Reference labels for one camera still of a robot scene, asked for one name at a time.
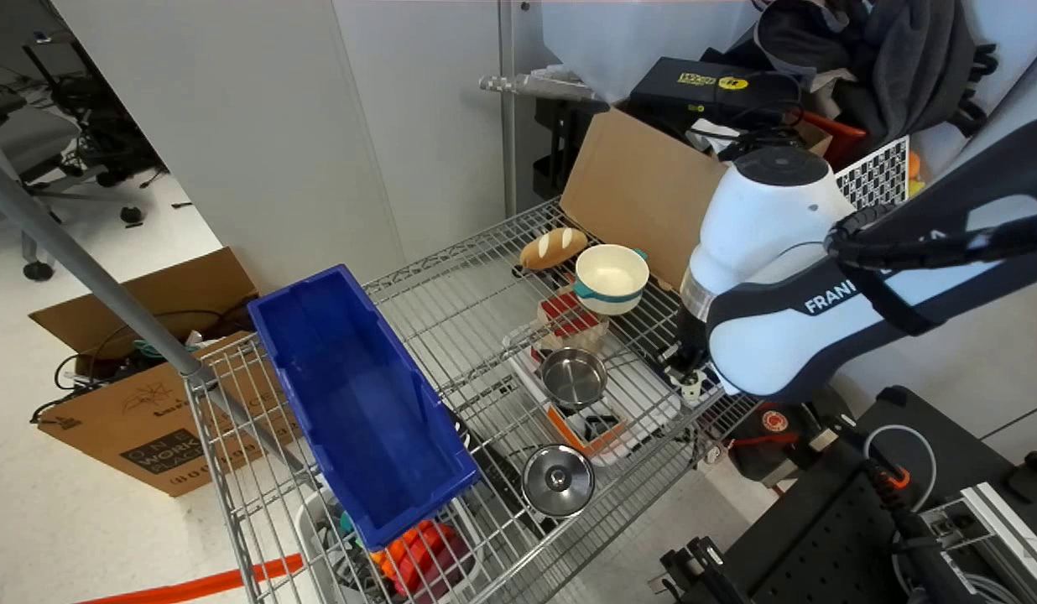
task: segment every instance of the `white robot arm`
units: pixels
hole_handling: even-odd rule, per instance
[[[1037,282],[1037,119],[873,222],[803,151],[721,176],[683,303],[731,390],[803,398],[901,336]]]

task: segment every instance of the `white wall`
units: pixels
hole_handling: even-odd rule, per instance
[[[428,254],[505,218],[495,0],[335,0],[395,227]]]
[[[56,0],[262,286],[405,260],[328,0]]]

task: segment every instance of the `bread roll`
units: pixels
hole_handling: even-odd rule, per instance
[[[531,270],[548,270],[589,249],[589,236],[579,227],[555,227],[521,249],[521,265]]]

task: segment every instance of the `blue plastic basket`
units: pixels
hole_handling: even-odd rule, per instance
[[[382,551],[477,481],[452,416],[351,267],[249,305],[316,464]]]

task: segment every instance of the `gray floor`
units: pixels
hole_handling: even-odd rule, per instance
[[[196,209],[173,209],[185,200],[175,176],[92,198],[109,200],[60,206],[60,216],[119,279],[219,246]],[[122,227],[126,198],[148,211],[141,227]],[[60,395],[50,371],[72,348],[28,313],[73,295],[84,286],[64,267],[45,286],[28,282],[17,232],[0,226],[0,604],[84,600],[233,567],[213,493],[173,501],[30,426],[30,414]]]
[[[659,558],[691,537],[713,537],[729,547],[750,521],[718,493],[704,474],[686,474],[639,524],[631,524],[606,552],[598,552],[555,600],[673,600],[659,591]]]

